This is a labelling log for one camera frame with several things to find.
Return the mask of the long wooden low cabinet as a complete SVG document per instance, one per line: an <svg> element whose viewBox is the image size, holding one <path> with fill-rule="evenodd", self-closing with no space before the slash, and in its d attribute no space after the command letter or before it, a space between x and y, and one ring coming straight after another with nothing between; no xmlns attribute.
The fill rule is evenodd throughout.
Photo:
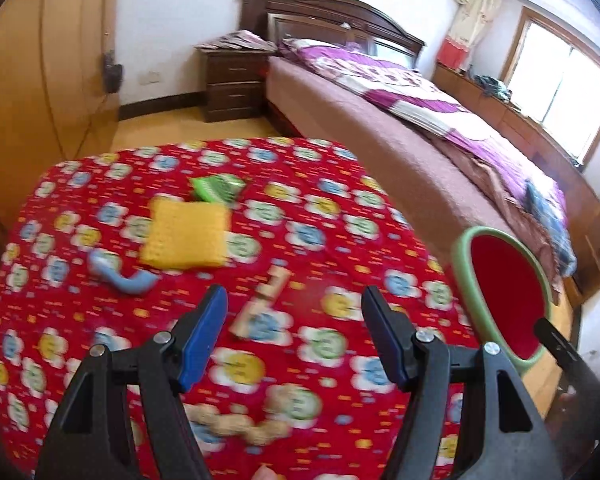
<svg viewBox="0 0 600 480"><path fill-rule="evenodd" d="M583 299L591 298L600 290L600 198L592 186L540 126L485 94L468 77L438 64L432 82L498 130L558 183L565 195L568 230L578 259L574 287Z"/></svg>

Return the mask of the beige cardboard strip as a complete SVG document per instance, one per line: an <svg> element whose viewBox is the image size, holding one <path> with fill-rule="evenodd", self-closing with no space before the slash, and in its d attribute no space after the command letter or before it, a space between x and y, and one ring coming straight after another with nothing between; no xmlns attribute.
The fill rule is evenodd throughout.
<svg viewBox="0 0 600 480"><path fill-rule="evenodd" d="M273 307L290 276L291 272L283 266L271 266L268 270L268 281L257 286L256 294L242 307L230 326L230 332L238 338L246 339L249 334L248 323L258 314Z"/></svg>

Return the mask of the blue plaid pillow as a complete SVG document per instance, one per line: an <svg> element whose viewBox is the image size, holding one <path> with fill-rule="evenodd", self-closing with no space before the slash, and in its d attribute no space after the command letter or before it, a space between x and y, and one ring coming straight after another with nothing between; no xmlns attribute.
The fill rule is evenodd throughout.
<svg viewBox="0 0 600 480"><path fill-rule="evenodd" d="M554 249L554 255L557 258L559 274L563 278L571 276L577 270L578 260L571 246L569 232L562 223L562 220L559 220L556 214L554 214L548 201L530 180L526 181L524 209L547 230Z"/></svg>

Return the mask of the purple white floral duvet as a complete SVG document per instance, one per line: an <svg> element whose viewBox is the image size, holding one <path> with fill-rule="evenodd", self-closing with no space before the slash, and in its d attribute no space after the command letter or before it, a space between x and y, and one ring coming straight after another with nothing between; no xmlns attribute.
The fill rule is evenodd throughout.
<svg viewBox="0 0 600 480"><path fill-rule="evenodd" d="M527 185L532 184L553 214L560 221L567 219L565 196L555 180L420 73L313 39L285 38L279 41L279 49L307 70L491 165L516 200L523 200Z"/></svg>

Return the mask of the blue curved plastic handle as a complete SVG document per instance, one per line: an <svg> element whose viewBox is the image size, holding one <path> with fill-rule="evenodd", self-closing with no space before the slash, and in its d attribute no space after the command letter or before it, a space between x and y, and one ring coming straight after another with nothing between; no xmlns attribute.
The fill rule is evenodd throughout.
<svg viewBox="0 0 600 480"><path fill-rule="evenodd" d="M122 275L101 249L93 250L87 257L87 263L91 274L125 295L143 295L159 281L158 275L146 270L138 270L131 276Z"/></svg>

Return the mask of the dark wooden nightstand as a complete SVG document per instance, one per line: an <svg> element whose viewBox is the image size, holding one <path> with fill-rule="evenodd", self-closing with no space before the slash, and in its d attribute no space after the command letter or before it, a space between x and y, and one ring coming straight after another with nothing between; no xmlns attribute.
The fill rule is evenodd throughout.
<svg viewBox="0 0 600 480"><path fill-rule="evenodd" d="M268 58L265 51L200 49L204 120L260 117L265 108Z"/></svg>

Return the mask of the red bin with green rim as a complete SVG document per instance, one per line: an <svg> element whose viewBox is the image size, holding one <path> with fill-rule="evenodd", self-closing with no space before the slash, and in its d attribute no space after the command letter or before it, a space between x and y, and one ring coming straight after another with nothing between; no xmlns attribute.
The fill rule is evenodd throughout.
<svg viewBox="0 0 600 480"><path fill-rule="evenodd" d="M534 324L552 312L550 284L532 252L503 231L474 226L457 237L445 273L480 341L498 344L526 374L543 354Z"/></svg>

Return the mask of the red smiley flower quilt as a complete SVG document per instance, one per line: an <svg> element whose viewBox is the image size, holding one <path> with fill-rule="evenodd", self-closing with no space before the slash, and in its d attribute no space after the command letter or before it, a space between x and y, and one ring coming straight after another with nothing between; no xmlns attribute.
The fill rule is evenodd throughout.
<svg viewBox="0 0 600 480"><path fill-rule="evenodd" d="M230 139L60 162L0 264L0 437L27 478L377 479L410 397L370 332L477 338L344 146Z"/></svg>

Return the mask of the green paper wrapper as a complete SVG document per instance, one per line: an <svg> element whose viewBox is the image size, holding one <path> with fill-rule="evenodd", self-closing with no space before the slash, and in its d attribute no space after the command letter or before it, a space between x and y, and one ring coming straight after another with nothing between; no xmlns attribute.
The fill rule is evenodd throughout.
<svg viewBox="0 0 600 480"><path fill-rule="evenodd" d="M189 180L197 200L231 205L246 187L246 182L234 174L210 174Z"/></svg>

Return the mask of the crumpled beige paper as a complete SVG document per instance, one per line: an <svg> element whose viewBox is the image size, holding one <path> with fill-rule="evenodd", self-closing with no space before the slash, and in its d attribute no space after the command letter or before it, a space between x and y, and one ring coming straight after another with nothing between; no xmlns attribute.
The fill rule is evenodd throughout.
<svg viewBox="0 0 600 480"><path fill-rule="evenodd" d="M267 418L256 424L247 414L222 414L211 404L185 404L184 410L189 422L219 438L241 437L251 445L263 446L291 434L291 426L281 419Z"/></svg>

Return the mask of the black bag on wardrobe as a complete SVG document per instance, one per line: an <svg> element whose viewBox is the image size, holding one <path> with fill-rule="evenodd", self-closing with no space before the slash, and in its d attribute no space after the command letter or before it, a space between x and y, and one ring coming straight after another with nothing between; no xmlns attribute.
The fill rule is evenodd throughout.
<svg viewBox="0 0 600 480"><path fill-rule="evenodd" d="M116 62L114 50L110 50L102 57L102 83L107 94L120 91L123 81L123 65Z"/></svg>

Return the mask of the pink frilled bedspread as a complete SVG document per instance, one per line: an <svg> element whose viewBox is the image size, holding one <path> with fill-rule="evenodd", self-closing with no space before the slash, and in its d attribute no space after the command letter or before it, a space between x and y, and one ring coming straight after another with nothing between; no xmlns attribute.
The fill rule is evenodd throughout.
<svg viewBox="0 0 600 480"><path fill-rule="evenodd" d="M437 136L429 136L429 139L433 146L457 166L460 172L494 203L518 240L525 244L539 261L548 284L550 284L550 299L553 304L559 304L564 288L562 287L562 276L558 271L556 252L547 229L532 214L525 211L524 206L508 192L504 181L491 165L449 141L442 140Z"/></svg>

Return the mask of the teal clothes on cabinet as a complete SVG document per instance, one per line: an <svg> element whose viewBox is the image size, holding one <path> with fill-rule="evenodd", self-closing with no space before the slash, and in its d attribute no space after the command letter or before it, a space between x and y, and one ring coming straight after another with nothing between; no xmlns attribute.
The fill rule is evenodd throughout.
<svg viewBox="0 0 600 480"><path fill-rule="evenodd" d="M509 103L512 92L503 81L486 75L475 75L474 81L486 96L493 96L503 103Z"/></svg>

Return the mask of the window with wooden frame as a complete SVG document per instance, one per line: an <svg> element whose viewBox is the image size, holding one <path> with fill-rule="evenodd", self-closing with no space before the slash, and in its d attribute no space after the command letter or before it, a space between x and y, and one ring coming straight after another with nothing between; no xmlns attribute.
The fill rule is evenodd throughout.
<svg viewBox="0 0 600 480"><path fill-rule="evenodd" d="M585 167L600 145L600 54L525 6L501 77L518 110Z"/></svg>

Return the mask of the red and cream curtain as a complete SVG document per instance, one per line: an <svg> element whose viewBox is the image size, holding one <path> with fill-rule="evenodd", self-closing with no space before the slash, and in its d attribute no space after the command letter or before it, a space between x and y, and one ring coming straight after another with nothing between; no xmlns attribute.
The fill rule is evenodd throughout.
<svg viewBox="0 0 600 480"><path fill-rule="evenodd" d="M451 70L464 70L486 29L498 15L503 0L468 0L456 12L437 62Z"/></svg>

